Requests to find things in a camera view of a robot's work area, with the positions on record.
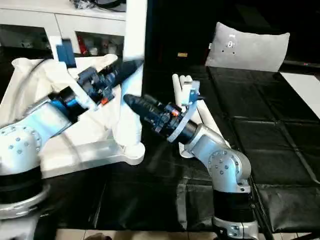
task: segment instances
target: white plastic part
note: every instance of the white plastic part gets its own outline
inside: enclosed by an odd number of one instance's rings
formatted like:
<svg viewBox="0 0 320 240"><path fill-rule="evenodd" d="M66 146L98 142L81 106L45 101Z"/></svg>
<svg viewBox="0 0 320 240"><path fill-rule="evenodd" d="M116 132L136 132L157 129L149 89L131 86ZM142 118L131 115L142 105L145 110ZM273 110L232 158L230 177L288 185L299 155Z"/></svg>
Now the white plastic part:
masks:
<svg viewBox="0 0 320 240"><path fill-rule="evenodd" d="M75 61L77 68L69 69L72 76L76 76L92 65L97 66L98 64L95 62L103 61L103 57L79 57ZM15 104L14 92L24 76L38 62L38 59L29 60L26 58L15 59L12 62L15 70L0 104L0 126L10 122L8 114ZM60 63L53 60L46 61L32 75L33 79L30 84L32 83L33 88L26 87L25 91L28 94L24 95L24 101L21 102L32 104L52 92L52 89L60 91L65 88L68 85L68 80L66 80L68 73L62 73L63 71L65 71L65 67ZM46 73L53 74L52 78L48 78ZM112 91L115 98L111 102L99 107L97 111L88 110L83 113L79 116L77 123L63 132L70 141L69 145L66 144L62 135L49 139L45 144L39 153L44 177L53 177L117 162L136 165L143 160L145 147L142 143L132 149L123 149L117 145L111 134L111 128L117 124L120 117L121 88L118 86ZM28 104L19 105L19 107L27 106Z"/></svg>
<svg viewBox="0 0 320 240"><path fill-rule="evenodd" d="M193 79L191 76L184 76L181 75L178 78L177 74L172 75L172 82L173 82L173 90L174 90L174 98L175 98L175 104L182 108L182 111L184 112L186 108L182 106L183 98L186 98L186 93L183 94L182 88L184 86L185 82L192 82ZM212 117L206 103L204 100L198 100L197 102L197 111L192 115L190 118L192 121L194 121L196 124L205 124L207 127L211 128L215 132L217 132L219 135L222 136L214 118ZM179 143L179 153L183 158L191 158L193 155L185 151L185 147L183 144Z"/></svg>
<svg viewBox="0 0 320 240"><path fill-rule="evenodd" d="M50 43L53 59L59 62L57 45L62 45L61 36L49 36L49 43Z"/></svg>
<svg viewBox="0 0 320 240"><path fill-rule="evenodd" d="M186 77L182 75L182 76L180 76L180 79L177 74L172 75L175 104L182 109L182 112L185 112L186 107L182 106L183 93L182 93L181 83L183 83L185 81ZM201 118L198 113L198 110L196 110L194 112L194 114L191 117L191 120L194 121L196 124L202 123ZM189 152L187 152L185 150L185 146L181 142L179 142L179 153L180 153L181 157L186 158L186 159L190 159L193 157L192 154L190 154Z"/></svg>
<svg viewBox="0 0 320 240"><path fill-rule="evenodd" d="M145 55L147 0L128 0L126 4L123 59L143 59ZM125 103L123 96L125 94L141 96L142 78L143 66L122 84L120 121L113 128L116 142L124 146L128 152L135 152L134 148L140 148L137 145L141 144L142 125L140 117Z"/></svg>
<svg viewBox="0 0 320 240"><path fill-rule="evenodd" d="M191 76L186 76L187 81L193 81ZM211 128L213 131L215 131L217 134L219 134L221 137L224 137L220 129L218 128L218 125L216 124L216 121L212 117L209 108L207 107L206 103L204 100L199 100L197 101L197 109L198 113L203 121L203 124L206 125L208 128ZM225 143L230 147L230 144L228 141L225 140Z"/></svg>

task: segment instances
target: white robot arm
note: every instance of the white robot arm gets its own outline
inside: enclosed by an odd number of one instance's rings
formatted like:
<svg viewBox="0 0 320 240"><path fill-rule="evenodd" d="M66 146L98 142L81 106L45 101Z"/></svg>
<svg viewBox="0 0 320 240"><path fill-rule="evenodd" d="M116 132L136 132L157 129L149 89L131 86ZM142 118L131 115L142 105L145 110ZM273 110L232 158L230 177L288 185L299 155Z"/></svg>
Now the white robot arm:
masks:
<svg viewBox="0 0 320 240"><path fill-rule="evenodd" d="M204 124L190 117L197 108L199 82L189 86L188 111L173 103L162 104L153 97L127 94L124 100L131 109L149 123L168 142L184 144L184 150L200 160L212 179L214 216L212 223L221 239L258 239L258 222L250 204L248 158L231 149L226 141Z"/></svg>
<svg viewBox="0 0 320 240"><path fill-rule="evenodd" d="M49 186L42 181L38 157L46 142L76 123L78 116L88 109L111 101L112 89L142 64L143 60L135 59L105 61L89 67L74 84L50 93L30 106L21 119L0 128L0 235L6 232L8 239L15 239L15 224L26 223L8 219L28 216L24 218L27 222L35 221L30 216L49 192Z"/></svg>

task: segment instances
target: white pillow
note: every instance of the white pillow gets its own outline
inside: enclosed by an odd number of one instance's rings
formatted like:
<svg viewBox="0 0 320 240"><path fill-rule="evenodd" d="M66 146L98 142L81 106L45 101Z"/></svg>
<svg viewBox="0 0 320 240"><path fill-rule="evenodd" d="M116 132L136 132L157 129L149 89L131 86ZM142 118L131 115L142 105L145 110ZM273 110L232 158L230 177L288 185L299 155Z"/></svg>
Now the white pillow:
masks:
<svg viewBox="0 0 320 240"><path fill-rule="evenodd" d="M205 65L277 72L283 63L290 33L281 35L241 32L218 22Z"/></svg>

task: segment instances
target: white cabinet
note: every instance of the white cabinet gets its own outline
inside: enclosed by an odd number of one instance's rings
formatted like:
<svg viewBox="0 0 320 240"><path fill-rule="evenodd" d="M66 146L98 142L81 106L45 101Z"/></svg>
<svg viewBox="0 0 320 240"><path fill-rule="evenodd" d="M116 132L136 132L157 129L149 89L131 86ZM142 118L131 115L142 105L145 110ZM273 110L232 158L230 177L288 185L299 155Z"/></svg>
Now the white cabinet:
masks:
<svg viewBox="0 0 320 240"><path fill-rule="evenodd" d="M55 14L48 13L48 12L0 9L0 26L1 25L43 28L48 38L49 36L60 35Z"/></svg>
<svg viewBox="0 0 320 240"><path fill-rule="evenodd" d="M105 19L87 16L55 14L63 38L70 38L73 51L81 53L78 44L78 33L95 33L108 36L124 36L124 20Z"/></svg>

